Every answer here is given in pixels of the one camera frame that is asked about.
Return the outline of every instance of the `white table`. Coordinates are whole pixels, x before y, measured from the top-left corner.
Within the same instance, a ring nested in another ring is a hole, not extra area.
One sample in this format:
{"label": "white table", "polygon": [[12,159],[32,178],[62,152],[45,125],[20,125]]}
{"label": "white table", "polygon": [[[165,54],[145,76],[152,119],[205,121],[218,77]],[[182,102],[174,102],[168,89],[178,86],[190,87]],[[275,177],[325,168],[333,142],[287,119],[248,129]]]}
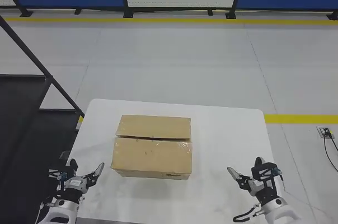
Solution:
{"label": "white table", "polygon": [[[123,178],[112,170],[115,132],[123,114],[191,118],[189,180]],[[232,223],[257,199],[238,187],[227,166],[251,176],[257,156],[274,161],[260,110],[92,100],[70,158],[77,160],[78,175],[88,174],[100,162],[105,162],[105,168],[97,185],[84,195],[78,216],[155,224]],[[263,217],[254,220],[266,223]]]}

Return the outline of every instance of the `box lid flap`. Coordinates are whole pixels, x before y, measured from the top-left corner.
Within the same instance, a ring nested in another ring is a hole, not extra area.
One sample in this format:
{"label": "box lid flap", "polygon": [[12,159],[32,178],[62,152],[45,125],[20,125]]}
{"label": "box lid flap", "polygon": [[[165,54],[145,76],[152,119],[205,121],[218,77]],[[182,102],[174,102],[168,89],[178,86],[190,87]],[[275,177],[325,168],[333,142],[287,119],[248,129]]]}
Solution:
{"label": "box lid flap", "polygon": [[189,141],[190,120],[169,116],[122,115],[116,135]]}

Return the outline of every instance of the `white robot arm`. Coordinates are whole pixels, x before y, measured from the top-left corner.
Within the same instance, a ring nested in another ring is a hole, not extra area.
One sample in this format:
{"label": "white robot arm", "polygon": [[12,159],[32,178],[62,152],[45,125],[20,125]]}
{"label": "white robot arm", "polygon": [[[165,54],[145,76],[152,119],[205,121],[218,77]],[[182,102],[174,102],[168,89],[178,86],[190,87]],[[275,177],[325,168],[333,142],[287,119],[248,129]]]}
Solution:
{"label": "white robot arm", "polygon": [[76,161],[71,159],[67,166],[49,170],[49,177],[56,178],[59,181],[60,190],[56,193],[55,203],[44,205],[49,210],[39,224],[75,224],[79,200],[90,187],[97,183],[97,179],[104,168],[104,163],[101,163],[95,171],[85,176],[77,176],[77,168]]}
{"label": "white robot arm", "polygon": [[[255,205],[247,213],[235,216],[234,222],[246,222],[252,217],[263,214],[268,224],[276,224],[276,221],[283,217],[290,218],[289,224],[305,223],[292,207],[277,195],[274,177],[280,176],[282,180],[283,177],[276,164],[265,162],[261,157],[256,158],[255,165],[251,168],[252,177],[239,174],[231,167],[228,167],[227,170],[238,182],[241,189],[247,190],[259,200],[259,204]],[[259,206],[261,206],[261,209],[255,212],[252,217],[248,217]]]}

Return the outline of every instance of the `floor outlet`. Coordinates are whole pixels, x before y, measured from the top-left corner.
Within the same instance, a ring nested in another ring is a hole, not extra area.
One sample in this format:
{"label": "floor outlet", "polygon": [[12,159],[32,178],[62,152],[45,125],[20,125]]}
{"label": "floor outlet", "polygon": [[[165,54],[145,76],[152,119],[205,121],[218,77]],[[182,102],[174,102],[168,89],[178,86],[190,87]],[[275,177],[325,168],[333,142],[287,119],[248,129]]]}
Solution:
{"label": "floor outlet", "polygon": [[326,128],[327,128],[328,131],[331,133],[332,139],[334,139],[335,136],[333,135],[333,132],[332,132],[331,129],[329,129],[328,127],[317,127],[317,131],[318,131],[318,133],[320,134],[321,138],[324,138],[324,136],[325,136],[325,129],[326,129]]}

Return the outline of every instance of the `blue wall panel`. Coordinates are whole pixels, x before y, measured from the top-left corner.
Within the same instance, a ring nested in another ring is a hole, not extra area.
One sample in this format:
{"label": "blue wall panel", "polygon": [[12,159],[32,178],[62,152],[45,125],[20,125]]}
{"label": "blue wall panel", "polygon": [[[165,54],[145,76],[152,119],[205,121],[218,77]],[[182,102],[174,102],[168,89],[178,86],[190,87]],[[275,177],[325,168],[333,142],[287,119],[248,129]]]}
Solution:
{"label": "blue wall panel", "polygon": [[338,8],[338,0],[238,0],[238,8]]}
{"label": "blue wall panel", "polygon": [[123,6],[123,0],[19,0],[23,6],[43,7],[91,7],[91,6]]}

